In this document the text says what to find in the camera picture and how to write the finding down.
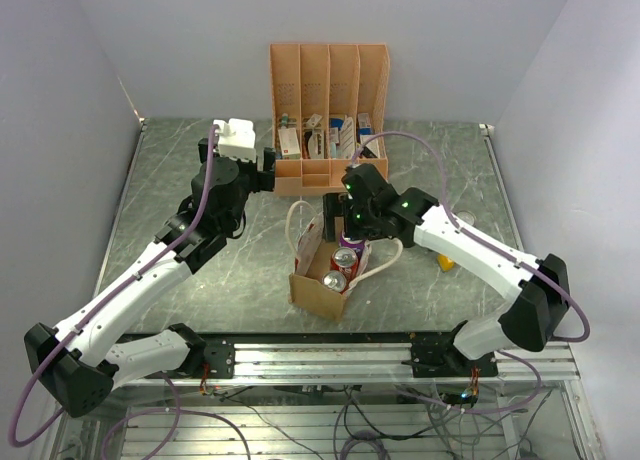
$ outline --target table surface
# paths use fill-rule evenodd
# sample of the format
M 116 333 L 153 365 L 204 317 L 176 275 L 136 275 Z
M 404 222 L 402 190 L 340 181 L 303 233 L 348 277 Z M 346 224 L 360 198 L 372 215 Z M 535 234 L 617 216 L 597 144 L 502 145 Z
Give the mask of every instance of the table surface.
M 137 158 L 115 225 L 102 287 L 115 280 L 143 251 L 189 194 L 199 168 L 197 143 L 211 119 L 146 119 Z M 506 198 L 500 189 L 488 146 L 477 124 L 387 121 L 388 130 L 426 138 L 444 159 L 448 198 L 455 212 L 468 211 L 476 227 L 516 246 Z M 255 122 L 260 149 L 271 143 L 271 121 Z M 440 196 L 434 159 L 416 142 L 386 140 L 389 180 L 399 192 L 415 186 Z M 460 267 L 443 273 L 436 253 L 407 249 L 400 260 L 362 282 L 349 298 L 343 320 L 333 323 L 287 302 L 293 258 L 284 239 L 285 216 L 298 198 L 259 193 L 246 205 L 242 238 L 227 247 L 193 277 L 161 297 L 130 328 L 154 333 L 183 322 L 197 332 L 377 332 L 447 330 L 490 313 L 502 304 L 482 280 Z M 306 198 L 321 208 L 321 198 Z M 294 217 L 293 233 L 306 226 L 304 209 Z M 395 252 L 377 242 L 370 268 Z

